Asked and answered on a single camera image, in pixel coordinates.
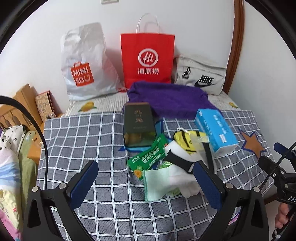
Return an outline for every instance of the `black cable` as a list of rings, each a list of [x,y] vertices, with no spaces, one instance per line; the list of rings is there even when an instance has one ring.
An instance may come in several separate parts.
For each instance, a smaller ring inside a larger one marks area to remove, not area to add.
[[[281,156],[281,158],[277,161],[275,168],[272,170],[272,172],[270,174],[267,175],[267,177],[265,178],[264,182],[262,183],[262,185],[260,186],[260,191],[262,190],[262,188],[264,187],[264,185],[266,184],[267,180],[271,177],[271,175],[273,174],[273,172],[276,170],[276,168],[281,164],[281,162],[285,159],[285,157],[289,154],[290,151],[292,151],[294,148],[296,147],[296,142],[294,142],[289,149],[285,152],[285,154],[283,154]]]
[[[6,105],[10,105],[13,106],[15,108],[17,108],[19,111],[21,111],[28,119],[29,121],[33,124],[33,126],[35,127],[36,131],[38,132],[43,146],[44,146],[44,150],[45,150],[45,178],[44,178],[44,189],[47,189],[47,172],[48,172],[48,150],[47,150],[47,145],[45,142],[45,138],[42,134],[42,131],[40,129],[40,127],[38,126],[37,122],[35,121],[35,119],[31,116],[31,114],[27,111],[27,109],[21,104],[19,103],[17,100],[12,99],[10,97],[7,96],[0,96],[0,104],[6,104]]]

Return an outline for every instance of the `floor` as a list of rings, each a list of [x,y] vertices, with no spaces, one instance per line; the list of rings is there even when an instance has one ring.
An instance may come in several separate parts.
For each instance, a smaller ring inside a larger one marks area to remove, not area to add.
[[[279,207],[279,202],[278,201],[273,201],[271,203],[268,203],[265,205],[266,212],[267,212],[267,218],[268,218],[268,225],[269,225],[269,238],[270,240],[272,239],[272,233],[275,229],[274,226],[274,220],[277,215],[277,209]]]

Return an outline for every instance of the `silver screw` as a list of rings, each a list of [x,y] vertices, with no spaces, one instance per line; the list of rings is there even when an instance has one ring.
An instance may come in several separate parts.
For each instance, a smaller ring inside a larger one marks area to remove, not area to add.
[[[255,192],[260,192],[260,189],[259,189],[258,187],[253,187],[253,190],[254,190]]]
[[[61,184],[59,185],[59,189],[64,189],[66,186],[67,186],[66,183],[61,183]]]
[[[38,189],[39,189],[39,187],[35,186],[35,187],[32,188],[32,192],[37,192]]]
[[[232,183],[226,183],[225,186],[229,189],[232,189],[233,188],[233,184]]]

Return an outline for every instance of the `star with blue outline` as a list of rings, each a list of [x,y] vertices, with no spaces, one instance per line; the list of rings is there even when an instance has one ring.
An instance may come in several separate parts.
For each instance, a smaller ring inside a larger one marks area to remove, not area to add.
[[[245,139],[245,142],[242,146],[243,150],[247,150],[250,152],[253,152],[257,159],[261,157],[262,152],[267,152],[267,150],[262,146],[262,144],[259,142],[256,133],[253,132],[250,136],[246,133],[244,133],[241,129],[239,129],[241,135]]]

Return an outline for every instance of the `blue tissue box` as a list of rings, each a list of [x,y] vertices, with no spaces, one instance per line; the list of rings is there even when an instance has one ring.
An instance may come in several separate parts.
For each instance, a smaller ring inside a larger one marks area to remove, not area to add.
[[[194,122],[209,137],[214,157],[230,154],[237,147],[237,139],[218,110],[199,109]]]

